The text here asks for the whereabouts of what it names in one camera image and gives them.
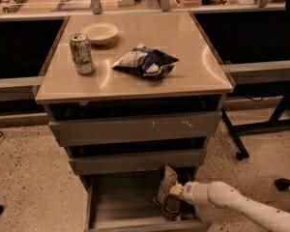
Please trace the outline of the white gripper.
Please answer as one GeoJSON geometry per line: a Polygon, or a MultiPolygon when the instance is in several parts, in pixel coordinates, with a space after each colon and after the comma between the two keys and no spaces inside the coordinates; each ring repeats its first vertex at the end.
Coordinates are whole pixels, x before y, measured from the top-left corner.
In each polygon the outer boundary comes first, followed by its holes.
{"type": "Polygon", "coordinates": [[[209,184],[201,184],[198,182],[187,182],[182,186],[181,184],[174,185],[169,194],[182,197],[182,199],[190,205],[201,205],[209,202],[208,198],[209,184]]]}

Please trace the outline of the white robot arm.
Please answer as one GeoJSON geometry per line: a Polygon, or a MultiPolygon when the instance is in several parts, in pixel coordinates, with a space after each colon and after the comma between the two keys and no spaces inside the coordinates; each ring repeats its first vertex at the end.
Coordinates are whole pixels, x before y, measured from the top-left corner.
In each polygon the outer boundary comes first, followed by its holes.
{"type": "Polygon", "coordinates": [[[267,232],[290,232],[290,213],[250,199],[224,182],[176,184],[170,194],[190,205],[212,204],[237,212],[267,232]]]}

